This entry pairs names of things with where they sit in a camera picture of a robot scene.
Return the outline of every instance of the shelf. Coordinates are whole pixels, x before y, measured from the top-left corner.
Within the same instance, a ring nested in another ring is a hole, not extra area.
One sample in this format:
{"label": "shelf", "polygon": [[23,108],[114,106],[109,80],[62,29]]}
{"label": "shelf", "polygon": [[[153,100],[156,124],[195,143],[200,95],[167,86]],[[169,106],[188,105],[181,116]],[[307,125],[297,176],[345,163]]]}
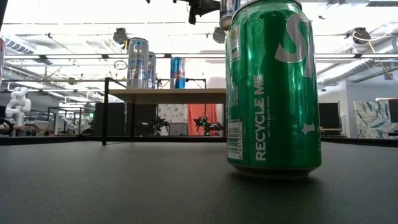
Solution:
{"label": "shelf", "polygon": [[202,104],[226,101],[226,90],[223,88],[208,89],[166,89],[166,90],[109,90],[109,94],[121,100],[135,104]]}

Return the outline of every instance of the orange curtain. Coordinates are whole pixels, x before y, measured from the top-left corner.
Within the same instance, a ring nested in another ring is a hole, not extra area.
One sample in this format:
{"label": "orange curtain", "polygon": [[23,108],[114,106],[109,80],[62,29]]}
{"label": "orange curtain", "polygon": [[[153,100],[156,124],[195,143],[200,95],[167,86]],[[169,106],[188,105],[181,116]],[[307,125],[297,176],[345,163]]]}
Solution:
{"label": "orange curtain", "polygon": [[[205,105],[188,105],[188,135],[202,136],[205,134],[203,127],[200,127],[199,131],[197,131],[196,123],[193,121],[193,119],[198,119],[199,117],[203,118],[204,116]],[[215,104],[206,105],[206,117],[207,122],[217,123],[217,107]],[[218,133],[218,131],[210,131],[210,135],[216,133]]]}

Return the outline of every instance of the can rim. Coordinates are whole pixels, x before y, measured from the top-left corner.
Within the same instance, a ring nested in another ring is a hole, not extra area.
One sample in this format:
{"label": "can rim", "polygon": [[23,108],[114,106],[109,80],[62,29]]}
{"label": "can rim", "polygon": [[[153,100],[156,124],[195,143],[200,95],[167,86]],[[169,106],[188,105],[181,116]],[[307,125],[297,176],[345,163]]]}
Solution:
{"label": "can rim", "polygon": [[[250,6],[251,4],[253,4],[253,3],[255,3],[255,2],[259,2],[259,1],[262,1],[262,0],[252,0],[252,1],[249,1],[249,2],[247,2],[246,4],[244,4],[243,6],[241,6],[241,7],[232,15],[232,22],[234,21],[235,15],[236,15],[238,12],[240,12],[243,8],[245,8],[246,6]],[[292,2],[294,2],[294,3],[296,3],[296,4],[298,4],[298,6],[300,7],[300,9],[303,10],[303,6],[302,6],[301,3],[299,2],[299,0],[289,0],[289,1],[292,1]]]}
{"label": "can rim", "polygon": [[130,40],[132,40],[132,39],[144,40],[144,41],[146,41],[146,42],[148,43],[148,40],[146,40],[146,39],[144,39],[144,38],[141,38],[141,37],[133,37],[133,38],[130,38]]}

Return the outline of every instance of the barcode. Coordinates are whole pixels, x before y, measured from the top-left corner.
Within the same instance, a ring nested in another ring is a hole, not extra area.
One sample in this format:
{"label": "barcode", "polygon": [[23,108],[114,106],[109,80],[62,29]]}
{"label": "barcode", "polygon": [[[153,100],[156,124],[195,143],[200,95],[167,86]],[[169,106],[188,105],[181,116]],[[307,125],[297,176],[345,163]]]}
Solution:
{"label": "barcode", "polygon": [[228,157],[243,159],[242,122],[228,123],[227,134]]}

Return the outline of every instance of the table top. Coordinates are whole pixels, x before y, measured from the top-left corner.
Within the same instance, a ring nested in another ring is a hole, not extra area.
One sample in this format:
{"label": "table top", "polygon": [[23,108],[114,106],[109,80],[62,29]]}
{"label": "table top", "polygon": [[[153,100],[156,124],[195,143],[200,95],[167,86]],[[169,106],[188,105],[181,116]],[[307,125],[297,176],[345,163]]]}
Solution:
{"label": "table top", "polygon": [[0,147],[2,223],[398,223],[398,149],[322,143],[299,181],[243,177],[225,143]]}
{"label": "table top", "polygon": [[109,94],[136,104],[225,103],[224,88],[207,89],[127,89],[110,90]]}

